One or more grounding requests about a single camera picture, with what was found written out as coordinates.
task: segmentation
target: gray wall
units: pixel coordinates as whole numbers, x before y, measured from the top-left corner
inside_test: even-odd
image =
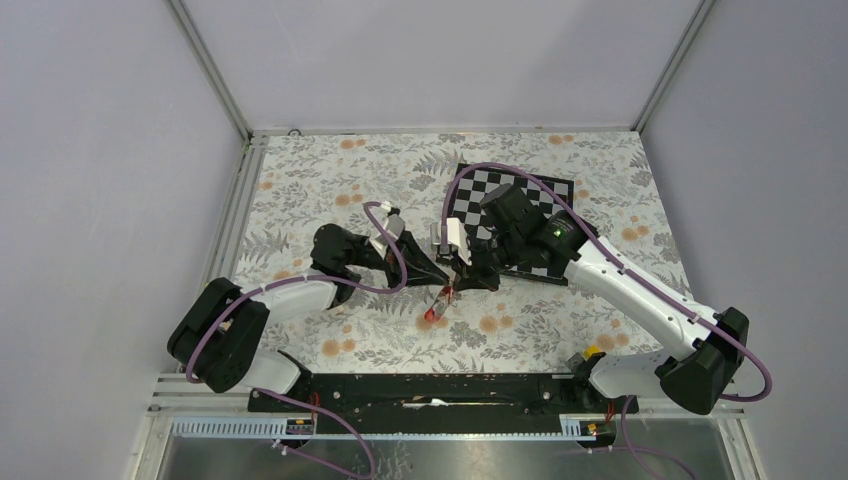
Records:
[[[697,0],[186,0],[257,129],[629,126]]]
[[[844,0],[721,2],[644,138],[694,291],[749,315],[774,374],[750,407],[773,479],[845,477],[846,21]]]
[[[119,478],[239,140],[162,1],[0,2],[0,477]]]

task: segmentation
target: orange flower pattern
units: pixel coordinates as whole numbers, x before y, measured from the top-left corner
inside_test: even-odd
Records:
[[[400,208],[424,248],[456,164],[481,161],[573,179],[581,215],[625,256],[691,295],[641,142],[631,132],[270,137],[234,280],[248,286],[299,275],[311,265],[315,231],[327,223],[370,235],[361,210],[369,200]],[[385,285],[382,272],[353,270],[363,283]],[[503,278],[496,293],[462,292],[430,323],[424,312],[435,291],[356,291],[331,310],[293,318],[272,312],[261,347],[326,373],[553,372],[560,359],[591,344],[615,355],[659,347],[581,286]]]

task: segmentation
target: red object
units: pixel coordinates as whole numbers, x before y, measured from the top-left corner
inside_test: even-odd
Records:
[[[427,323],[436,323],[442,319],[442,315],[445,314],[445,311],[450,306],[450,302],[453,299],[453,287],[445,287],[436,295],[436,299],[433,301],[433,305],[429,310],[424,314],[424,320]]]

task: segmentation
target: floral patterned surface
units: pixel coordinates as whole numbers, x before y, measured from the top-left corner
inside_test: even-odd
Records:
[[[256,285],[308,268],[312,236],[325,223],[370,234],[367,200],[399,207],[429,252],[429,225],[456,164],[483,161],[574,180],[578,213],[630,259],[691,293],[641,141],[630,132],[272,137],[236,281]],[[362,273],[363,282],[385,285],[381,273]],[[270,323],[261,346],[325,373],[562,372],[591,344],[619,355],[660,347],[583,288],[501,282],[496,293],[462,292],[434,325],[423,314],[436,287],[357,291],[333,310]]]

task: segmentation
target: black and white checkerboard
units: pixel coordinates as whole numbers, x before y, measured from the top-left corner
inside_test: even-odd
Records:
[[[458,175],[467,166],[467,164],[460,163],[457,166],[456,174]],[[535,175],[535,177],[550,187],[561,199],[565,200],[568,206],[574,205],[574,182],[542,175]],[[521,187],[521,190],[524,191],[524,194],[527,195],[527,198],[533,202],[533,205],[538,206],[542,210],[545,217],[550,217],[562,210],[562,207],[556,204],[550,195],[543,192],[536,184],[531,183],[526,178],[516,177],[515,175],[496,169],[483,168],[475,170],[468,173],[459,181],[456,194],[449,202],[450,216],[457,217],[462,221],[469,238],[479,240],[492,238],[490,230],[494,228],[494,224],[483,213],[483,209],[480,207],[480,200],[483,199],[484,195],[498,188],[498,186],[507,183],[517,183]],[[564,278],[549,275],[548,270],[545,268],[513,267],[509,272],[504,272],[504,275],[555,283],[557,285],[567,285],[567,281]]]

